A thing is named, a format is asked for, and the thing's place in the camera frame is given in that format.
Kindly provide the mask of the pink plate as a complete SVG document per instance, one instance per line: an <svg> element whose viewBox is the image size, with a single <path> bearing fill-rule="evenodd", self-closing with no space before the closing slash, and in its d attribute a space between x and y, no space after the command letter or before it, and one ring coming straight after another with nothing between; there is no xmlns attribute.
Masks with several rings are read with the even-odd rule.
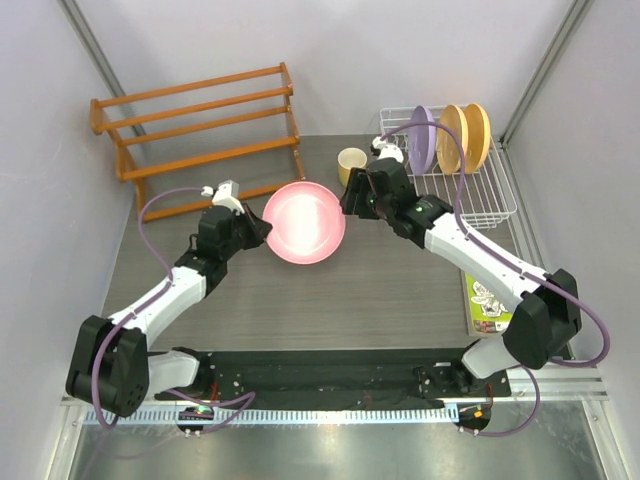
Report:
<svg viewBox="0 0 640 480"><path fill-rule="evenodd" d="M266 243L280 259L311 265L329 258L340 246L345 216L336 195L315 182L285 185L267 201L262 218L272 225Z"/></svg>

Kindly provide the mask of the purple plate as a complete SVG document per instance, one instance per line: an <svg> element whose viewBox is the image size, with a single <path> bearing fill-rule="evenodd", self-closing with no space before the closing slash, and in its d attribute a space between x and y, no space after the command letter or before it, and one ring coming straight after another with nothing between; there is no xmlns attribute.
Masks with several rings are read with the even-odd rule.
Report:
<svg viewBox="0 0 640 480"><path fill-rule="evenodd" d="M418 105L411 115L410 122L434 123L434 117L428 108ZM409 165L413 175L423 175L431 167L435 155L436 136L436 127L433 125L418 125L409 129Z"/></svg>

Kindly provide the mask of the yellow plate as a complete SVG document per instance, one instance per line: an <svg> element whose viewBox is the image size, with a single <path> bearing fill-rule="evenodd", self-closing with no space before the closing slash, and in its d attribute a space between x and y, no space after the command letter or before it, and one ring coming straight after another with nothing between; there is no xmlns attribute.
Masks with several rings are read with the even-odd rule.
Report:
<svg viewBox="0 0 640 480"><path fill-rule="evenodd" d="M466 151L469 140L468 123L463 110L456 105L447 105L442 111L439 123L446 126L454 135L439 129L437 132L436 152L438 165L446 175L452 175L460 169L460 154L457 142Z"/></svg>

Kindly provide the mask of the orange plate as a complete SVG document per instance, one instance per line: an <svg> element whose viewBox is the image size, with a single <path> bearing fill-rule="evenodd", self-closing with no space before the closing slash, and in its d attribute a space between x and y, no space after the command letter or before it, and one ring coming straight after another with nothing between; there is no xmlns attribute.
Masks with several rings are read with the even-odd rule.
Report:
<svg viewBox="0 0 640 480"><path fill-rule="evenodd" d="M464 114L468 126L465 173L471 174L483 166L488 156L491 124L486 110L477 103L467 105Z"/></svg>

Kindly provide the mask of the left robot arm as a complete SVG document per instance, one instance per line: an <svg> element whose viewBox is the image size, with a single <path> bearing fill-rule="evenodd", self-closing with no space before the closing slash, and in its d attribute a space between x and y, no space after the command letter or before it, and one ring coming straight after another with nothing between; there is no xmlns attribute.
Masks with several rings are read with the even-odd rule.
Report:
<svg viewBox="0 0 640 480"><path fill-rule="evenodd" d="M248 205L205 210L188 249L158 285L107 318L92 315L83 321L67 374L67 394L119 417L130 416L145 398L170 389L181 389L193 399L205 397L213 385L205 354L184 347L164 354L149 349L221 283L236 253L261 246L271 230Z"/></svg>

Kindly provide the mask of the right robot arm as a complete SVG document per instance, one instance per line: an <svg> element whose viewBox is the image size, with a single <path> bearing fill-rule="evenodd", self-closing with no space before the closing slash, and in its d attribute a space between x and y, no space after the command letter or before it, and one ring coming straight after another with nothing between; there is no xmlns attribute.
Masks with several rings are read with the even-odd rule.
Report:
<svg viewBox="0 0 640 480"><path fill-rule="evenodd" d="M508 368L542 368L581 330L580 310L566 298L577 293L570 273L537 269L458 222L446 201L417 195L396 160L353 169L340 205L344 214L383 220L397 236L448 260L511 313L502 334L475 341L453 361L450 377L460 393L477 393L488 377Z"/></svg>

